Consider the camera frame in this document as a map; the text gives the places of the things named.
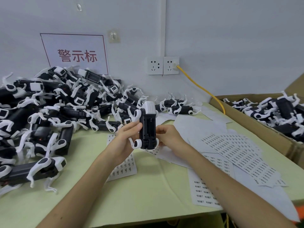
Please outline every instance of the wall socket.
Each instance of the wall socket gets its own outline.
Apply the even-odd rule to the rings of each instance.
[[[179,65],[179,57],[164,57],[164,75],[179,74],[179,69],[173,68],[173,64]]]
[[[148,75],[163,74],[163,57],[147,57],[145,60],[146,73]]]

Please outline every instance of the box of robot toys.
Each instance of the box of robot toys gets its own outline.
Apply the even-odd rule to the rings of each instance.
[[[226,115],[304,169],[304,74],[281,93],[216,96]],[[210,104],[222,111],[212,98]]]

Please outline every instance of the yellow-green tabletop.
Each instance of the yellow-green tabletop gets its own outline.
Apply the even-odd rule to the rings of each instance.
[[[205,106],[218,111],[209,104]],[[204,115],[196,117],[208,120]],[[282,179],[289,185],[284,188],[289,198],[294,203],[304,202],[303,169],[238,123],[228,123],[227,128],[234,129],[256,142],[264,151],[264,160],[279,171]],[[67,165],[61,176],[52,184],[52,187],[58,189],[57,195],[44,191],[44,180],[36,181],[35,188],[30,188],[29,183],[26,183],[21,188],[3,195],[0,198],[1,227],[35,227],[104,150],[108,134],[80,130],[73,135],[69,154],[66,156]],[[137,174],[104,185],[85,227],[152,222],[218,211],[215,208],[192,204],[186,168],[157,159],[141,150],[135,150],[134,156]]]

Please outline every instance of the person's right arm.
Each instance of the person's right arm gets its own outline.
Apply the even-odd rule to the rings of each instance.
[[[156,127],[157,138],[186,160],[206,183],[221,206],[241,228],[293,227],[276,208],[231,178],[187,144],[173,125]]]

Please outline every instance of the person's right hand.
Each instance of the person's right hand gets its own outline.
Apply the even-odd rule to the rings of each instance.
[[[159,146],[168,146],[176,156],[185,158],[189,145],[183,140],[173,125],[157,126],[156,137],[159,139]]]

